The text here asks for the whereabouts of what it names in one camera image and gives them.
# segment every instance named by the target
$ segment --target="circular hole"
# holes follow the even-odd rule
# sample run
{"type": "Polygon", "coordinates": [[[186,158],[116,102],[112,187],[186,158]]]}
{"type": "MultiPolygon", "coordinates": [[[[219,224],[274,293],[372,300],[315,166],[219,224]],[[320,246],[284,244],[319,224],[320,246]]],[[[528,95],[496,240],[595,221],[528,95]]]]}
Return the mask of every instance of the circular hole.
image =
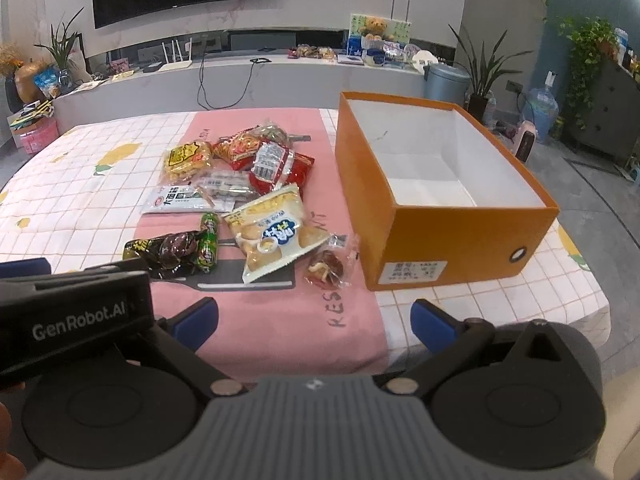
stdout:
{"type": "Polygon", "coordinates": [[[511,254],[509,261],[514,264],[516,262],[519,262],[521,259],[523,259],[527,254],[527,248],[526,247],[521,247],[519,249],[516,249],[515,251],[513,251],[513,253],[511,254]]]}

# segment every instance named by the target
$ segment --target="yellow snack bag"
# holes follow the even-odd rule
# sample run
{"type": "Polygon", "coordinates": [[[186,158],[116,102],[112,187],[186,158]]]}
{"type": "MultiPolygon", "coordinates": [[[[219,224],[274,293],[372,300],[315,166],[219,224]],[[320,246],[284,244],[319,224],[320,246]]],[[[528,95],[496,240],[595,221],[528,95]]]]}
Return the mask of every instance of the yellow snack bag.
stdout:
{"type": "Polygon", "coordinates": [[[164,155],[164,179],[168,184],[189,180],[211,165],[211,150],[204,140],[194,140],[176,146],[164,155]]]}
{"type": "Polygon", "coordinates": [[[305,224],[298,186],[282,187],[226,215],[246,254],[242,280],[251,283],[322,245],[329,233],[305,224]]]}

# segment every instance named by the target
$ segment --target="genrobot.ai logo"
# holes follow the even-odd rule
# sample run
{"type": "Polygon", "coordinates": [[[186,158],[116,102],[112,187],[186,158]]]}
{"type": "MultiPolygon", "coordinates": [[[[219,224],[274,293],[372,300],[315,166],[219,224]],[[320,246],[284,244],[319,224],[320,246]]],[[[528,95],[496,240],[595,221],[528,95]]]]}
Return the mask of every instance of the genrobot.ai logo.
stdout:
{"type": "Polygon", "coordinates": [[[127,303],[120,301],[115,303],[111,308],[104,306],[93,312],[85,311],[84,314],[66,316],[64,320],[43,325],[36,323],[31,329],[31,335],[36,341],[44,341],[47,338],[66,334],[73,330],[91,326],[95,323],[101,323],[115,317],[127,315],[127,303]]]}

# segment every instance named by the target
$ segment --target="blue wall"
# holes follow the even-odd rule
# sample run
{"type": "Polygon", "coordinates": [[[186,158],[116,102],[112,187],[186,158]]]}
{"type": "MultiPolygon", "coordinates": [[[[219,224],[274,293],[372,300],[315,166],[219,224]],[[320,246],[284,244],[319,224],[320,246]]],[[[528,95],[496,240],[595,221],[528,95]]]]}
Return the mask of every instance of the blue wall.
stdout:
{"type": "Polygon", "coordinates": [[[558,74],[553,93],[562,106],[568,72],[571,42],[558,35],[557,22],[564,16],[591,16],[607,18],[614,27],[629,34],[629,44],[640,52],[640,0],[550,0],[548,23],[540,43],[538,61],[531,77],[530,88],[545,84],[547,72],[558,74]]]}

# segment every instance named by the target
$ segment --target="white checkered tablecloth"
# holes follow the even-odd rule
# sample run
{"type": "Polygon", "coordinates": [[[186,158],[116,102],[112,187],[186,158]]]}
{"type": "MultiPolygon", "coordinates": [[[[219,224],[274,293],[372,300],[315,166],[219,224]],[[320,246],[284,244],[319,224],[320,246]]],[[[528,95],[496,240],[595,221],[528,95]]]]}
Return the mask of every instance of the white checkered tablecloth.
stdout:
{"type": "MultiPolygon", "coordinates": [[[[338,112],[320,114],[334,146],[338,112]]],[[[78,126],[34,156],[0,192],[0,262],[45,256],[54,272],[66,272],[120,259],[158,181],[162,154],[193,117],[173,113],[78,126]]],[[[424,352],[409,326],[417,298],[458,319],[572,323],[594,346],[603,344],[609,303],[593,275],[569,256],[558,229],[554,222],[514,278],[376,293],[390,365],[410,365],[424,352]]]]}

